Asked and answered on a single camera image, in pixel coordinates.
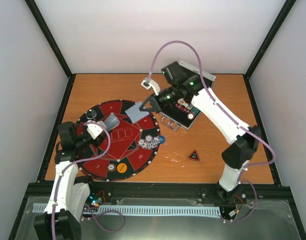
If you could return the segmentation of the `orange big blind button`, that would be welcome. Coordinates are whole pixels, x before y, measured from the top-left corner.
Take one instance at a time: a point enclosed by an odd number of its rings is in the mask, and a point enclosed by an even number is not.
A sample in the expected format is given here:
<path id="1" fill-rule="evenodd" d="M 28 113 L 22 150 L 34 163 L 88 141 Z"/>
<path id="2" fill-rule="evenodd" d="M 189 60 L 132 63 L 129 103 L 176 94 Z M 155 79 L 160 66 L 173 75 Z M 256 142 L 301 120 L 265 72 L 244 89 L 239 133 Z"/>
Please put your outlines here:
<path id="1" fill-rule="evenodd" d="M 120 173 L 120 174 L 123 174 L 127 171 L 127 164 L 125 163 L 120 163 L 118 166 L 117 166 L 117 171 Z"/>

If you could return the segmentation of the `grey playing cards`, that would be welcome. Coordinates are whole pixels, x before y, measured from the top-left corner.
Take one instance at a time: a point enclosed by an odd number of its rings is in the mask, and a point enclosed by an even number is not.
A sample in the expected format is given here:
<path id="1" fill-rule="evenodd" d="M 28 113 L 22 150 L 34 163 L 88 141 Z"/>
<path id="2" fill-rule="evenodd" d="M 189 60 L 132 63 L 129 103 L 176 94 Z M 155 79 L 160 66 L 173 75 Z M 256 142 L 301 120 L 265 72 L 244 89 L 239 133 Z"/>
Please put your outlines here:
<path id="1" fill-rule="evenodd" d="M 131 122 L 135 124 L 148 116 L 151 111 L 153 111 L 153 108 L 146 107 L 143 102 L 139 101 L 136 102 L 135 105 L 128 108 L 125 113 L 130 118 Z"/>

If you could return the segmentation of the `clear dealer button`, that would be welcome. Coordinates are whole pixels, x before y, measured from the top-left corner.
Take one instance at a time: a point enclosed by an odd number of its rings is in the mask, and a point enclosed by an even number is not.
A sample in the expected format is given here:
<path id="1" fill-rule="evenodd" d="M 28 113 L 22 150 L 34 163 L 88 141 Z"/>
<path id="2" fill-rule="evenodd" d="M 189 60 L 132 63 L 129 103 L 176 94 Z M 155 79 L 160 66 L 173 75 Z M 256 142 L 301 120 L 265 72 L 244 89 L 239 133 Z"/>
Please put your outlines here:
<path id="1" fill-rule="evenodd" d="M 97 112 L 93 109 L 90 109 L 85 113 L 85 116 L 88 120 L 93 120 L 96 118 Z"/>

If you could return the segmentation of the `grey card deck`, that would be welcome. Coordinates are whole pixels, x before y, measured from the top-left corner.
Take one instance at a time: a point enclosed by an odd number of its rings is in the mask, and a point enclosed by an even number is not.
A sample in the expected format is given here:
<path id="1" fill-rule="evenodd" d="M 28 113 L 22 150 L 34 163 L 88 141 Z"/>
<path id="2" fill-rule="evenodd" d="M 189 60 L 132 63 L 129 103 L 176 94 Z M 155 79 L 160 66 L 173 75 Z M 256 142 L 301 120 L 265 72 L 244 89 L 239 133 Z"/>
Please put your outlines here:
<path id="1" fill-rule="evenodd" d="M 111 131 L 114 128 L 118 127 L 120 124 L 119 118 L 111 113 L 104 121 L 103 124 L 105 125 L 105 128 L 107 131 Z"/>

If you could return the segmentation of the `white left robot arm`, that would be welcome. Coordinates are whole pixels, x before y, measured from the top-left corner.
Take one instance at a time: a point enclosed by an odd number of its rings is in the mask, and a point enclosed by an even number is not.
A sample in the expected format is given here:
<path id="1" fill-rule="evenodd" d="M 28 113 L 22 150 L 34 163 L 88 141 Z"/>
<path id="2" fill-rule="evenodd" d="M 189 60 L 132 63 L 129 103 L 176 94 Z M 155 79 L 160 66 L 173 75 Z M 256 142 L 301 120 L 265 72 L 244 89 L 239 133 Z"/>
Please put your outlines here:
<path id="1" fill-rule="evenodd" d="M 110 139 L 115 123 L 88 121 L 78 125 L 71 121 L 58 126 L 61 149 L 55 155 L 55 179 L 51 195 L 42 215 L 34 219 L 38 239 L 81 239 L 80 217 L 86 201 L 96 198 L 97 189 L 90 177 L 77 177 L 83 150 L 91 144 L 100 145 Z"/>

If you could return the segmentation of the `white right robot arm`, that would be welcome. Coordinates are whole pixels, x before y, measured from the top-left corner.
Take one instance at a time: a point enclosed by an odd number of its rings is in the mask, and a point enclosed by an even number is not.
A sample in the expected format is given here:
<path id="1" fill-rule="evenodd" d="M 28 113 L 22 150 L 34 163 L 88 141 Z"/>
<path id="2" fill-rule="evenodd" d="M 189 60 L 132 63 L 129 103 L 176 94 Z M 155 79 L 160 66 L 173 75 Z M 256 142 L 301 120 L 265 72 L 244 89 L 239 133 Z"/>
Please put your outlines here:
<path id="1" fill-rule="evenodd" d="M 206 85 L 208 81 L 215 81 L 214 75 L 182 60 L 164 67 L 162 74 L 170 85 L 166 89 L 161 89 L 149 77 L 141 82 L 145 89 L 152 89 L 154 93 L 141 105 L 140 111 L 159 113 L 166 106 L 184 99 L 217 127 L 229 144 L 222 152 L 225 166 L 216 187 L 219 201 L 227 202 L 240 184 L 242 171 L 258 149 L 260 128 L 256 125 L 250 127 L 219 100 Z"/>

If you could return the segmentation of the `orange black poker chip stack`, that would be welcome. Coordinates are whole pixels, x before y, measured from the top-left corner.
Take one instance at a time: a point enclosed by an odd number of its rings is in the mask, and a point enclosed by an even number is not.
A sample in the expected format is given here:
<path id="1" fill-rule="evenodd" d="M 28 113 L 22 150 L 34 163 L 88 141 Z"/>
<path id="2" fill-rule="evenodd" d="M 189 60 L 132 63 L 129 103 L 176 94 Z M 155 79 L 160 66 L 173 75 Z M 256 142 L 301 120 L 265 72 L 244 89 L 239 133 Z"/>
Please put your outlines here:
<path id="1" fill-rule="evenodd" d="M 116 165 L 111 163 L 108 165 L 107 169 L 109 172 L 114 172 L 116 170 Z"/>

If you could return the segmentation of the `blue white poker chips pile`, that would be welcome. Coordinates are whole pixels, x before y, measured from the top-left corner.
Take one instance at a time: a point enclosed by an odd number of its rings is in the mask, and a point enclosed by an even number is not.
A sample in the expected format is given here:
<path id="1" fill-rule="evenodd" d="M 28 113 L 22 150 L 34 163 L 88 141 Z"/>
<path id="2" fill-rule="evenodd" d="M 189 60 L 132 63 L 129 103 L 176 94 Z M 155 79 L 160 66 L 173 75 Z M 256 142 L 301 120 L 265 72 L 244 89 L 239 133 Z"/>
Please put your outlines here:
<path id="1" fill-rule="evenodd" d="M 147 135 L 145 138 L 141 138 L 138 141 L 138 144 L 141 148 L 151 150 L 156 148 L 161 142 L 161 139 L 158 136 Z"/>

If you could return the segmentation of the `aluminium poker chip case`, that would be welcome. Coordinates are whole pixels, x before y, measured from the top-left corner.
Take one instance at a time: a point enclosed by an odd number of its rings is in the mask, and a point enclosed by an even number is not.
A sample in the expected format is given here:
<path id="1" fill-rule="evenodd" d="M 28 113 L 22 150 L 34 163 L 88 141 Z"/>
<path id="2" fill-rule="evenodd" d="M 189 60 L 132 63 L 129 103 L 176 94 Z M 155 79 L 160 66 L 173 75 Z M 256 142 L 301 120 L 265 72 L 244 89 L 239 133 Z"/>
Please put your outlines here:
<path id="1" fill-rule="evenodd" d="M 199 69 L 183 60 L 175 61 L 162 69 L 162 73 L 165 79 L 169 80 L 170 77 L 185 75 L 183 78 L 188 78 L 199 75 Z M 161 112 L 162 123 L 168 126 L 172 130 L 183 128 L 189 130 L 197 117 L 200 115 L 199 109 L 185 101 L 183 98 L 177 100 L 177 102 L 165 107 Z"/>

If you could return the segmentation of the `blue small blind button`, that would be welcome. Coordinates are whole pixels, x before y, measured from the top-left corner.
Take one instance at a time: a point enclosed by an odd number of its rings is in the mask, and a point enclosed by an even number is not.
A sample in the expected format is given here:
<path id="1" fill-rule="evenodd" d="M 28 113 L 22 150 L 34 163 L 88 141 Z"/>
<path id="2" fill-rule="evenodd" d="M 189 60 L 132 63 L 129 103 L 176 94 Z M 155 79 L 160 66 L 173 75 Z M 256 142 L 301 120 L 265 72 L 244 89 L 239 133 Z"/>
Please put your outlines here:
<path id="1" fill-rule="evenodd" d="M 163 144 L 165 142 L 165 137 L 162 135 L 158 136 L 158 139 L 159 139 L 159 144 Z"/>

